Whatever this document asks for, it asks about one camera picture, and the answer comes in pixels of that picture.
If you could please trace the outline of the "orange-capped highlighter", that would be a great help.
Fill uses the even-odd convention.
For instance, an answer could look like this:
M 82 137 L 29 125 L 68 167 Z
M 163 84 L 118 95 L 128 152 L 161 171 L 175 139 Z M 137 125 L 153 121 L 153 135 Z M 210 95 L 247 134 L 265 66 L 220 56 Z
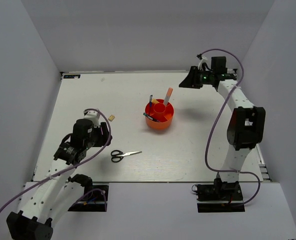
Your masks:
M 168 105 L 168 102 L 169 102 L 169 100 L 170 100 L 170 97 L 171 97 L 171 95 L 172 95 L 172 92 L 173 92 L 173 88 L 169 88 L 168 89 L 168 91 L 167 91 L 167 93 L 166 93 L 166 96 L 165 96 L 165 98 L 164 98 L 164 101 L 163 101 L 163 104 L 165 105 L 165 106 L 167 106 Z

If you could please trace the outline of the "small tan eraser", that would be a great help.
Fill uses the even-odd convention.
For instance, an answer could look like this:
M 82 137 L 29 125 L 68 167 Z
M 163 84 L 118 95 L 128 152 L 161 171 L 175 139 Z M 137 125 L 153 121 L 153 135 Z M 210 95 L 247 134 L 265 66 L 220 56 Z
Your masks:
M 110 115 L 109 118 L 108 118 L 108 120 L 109 120 L 109 121 L 113 121 L 114 118 L 115 118 L 114 115 Z

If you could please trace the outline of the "blue gel pen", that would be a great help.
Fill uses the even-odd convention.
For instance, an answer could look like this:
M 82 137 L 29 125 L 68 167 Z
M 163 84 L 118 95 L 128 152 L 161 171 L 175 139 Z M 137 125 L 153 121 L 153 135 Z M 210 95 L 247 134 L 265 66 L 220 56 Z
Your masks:
M 149 97 L 149 108 L 152 107 L 152 99 L 153 99 L 153 95 L 150 95 L 150 97 Z

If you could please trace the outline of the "green gel pen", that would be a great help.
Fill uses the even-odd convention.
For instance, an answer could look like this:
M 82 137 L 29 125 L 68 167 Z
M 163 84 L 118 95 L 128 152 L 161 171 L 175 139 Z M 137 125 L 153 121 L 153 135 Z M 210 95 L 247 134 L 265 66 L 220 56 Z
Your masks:
M 146 118 L 150 119 L 151 121 L 154 121 L 154 122 L 157 122 L 157 123 L 160 122 L 159 120 L 157 120 L 156 118 L 154 118 L 154 117 L 148 115 L 148 114 L 145 113 L 145 112 L 143 113 L 143 115 L 144 115 Z

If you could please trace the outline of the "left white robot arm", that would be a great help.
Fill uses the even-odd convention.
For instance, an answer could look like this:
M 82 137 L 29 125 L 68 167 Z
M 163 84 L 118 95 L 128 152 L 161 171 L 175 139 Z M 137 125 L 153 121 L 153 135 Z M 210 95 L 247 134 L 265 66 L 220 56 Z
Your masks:
M 81 199 L 93 195 L 91 177 L 75 173 L 90 148 L 103 148 L 112 139 L 109 125 L 96 117 L 84 117 L 75 122 L 72 133 L 65 136 L 44 181 L 26 204 L 11 212 L 7 225 L 14 240 L 49 240 L 53 227 L 69 208 Z

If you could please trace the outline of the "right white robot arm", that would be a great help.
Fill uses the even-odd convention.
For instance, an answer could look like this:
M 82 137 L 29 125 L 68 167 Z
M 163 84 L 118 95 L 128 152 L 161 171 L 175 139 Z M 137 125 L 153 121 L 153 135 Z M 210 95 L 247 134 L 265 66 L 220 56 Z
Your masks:
M 192 66 L 187 77 L 179 84 L 181 88 L 200 89 L 210 85 L 224 98 L 224 106 L 232 112 L 227 128 L 228 152 L 221 169 L 217 170 L 213 188 L 214 195 L 223 200 L 232 193 L 230 184 L 239 181 L 239 174 L 246 157 L 262 141 L 266 111 L 255 106 L 240 88 L 236 75 L 229 73 L 226 57 L 211 59 L 211 67 Z

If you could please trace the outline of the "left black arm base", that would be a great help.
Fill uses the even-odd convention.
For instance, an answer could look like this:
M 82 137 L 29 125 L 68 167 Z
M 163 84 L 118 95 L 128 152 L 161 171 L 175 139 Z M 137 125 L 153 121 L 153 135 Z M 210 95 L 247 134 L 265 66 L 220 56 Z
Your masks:
M 106 212 L 108 206 L 108 184 L 97 184 L 84 190 L 87 194 L 81 200 L 73 204 L 69 212 Z

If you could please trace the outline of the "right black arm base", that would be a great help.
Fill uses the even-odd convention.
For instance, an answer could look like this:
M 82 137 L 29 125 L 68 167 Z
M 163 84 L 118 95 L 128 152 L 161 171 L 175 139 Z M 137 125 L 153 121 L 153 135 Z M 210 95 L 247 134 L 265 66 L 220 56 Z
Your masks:
M 224 193 L 216 193 L 212 184 L 194 184 L 191 188 L 197 196 L 198 213 L 245 212 L 241 187 Z

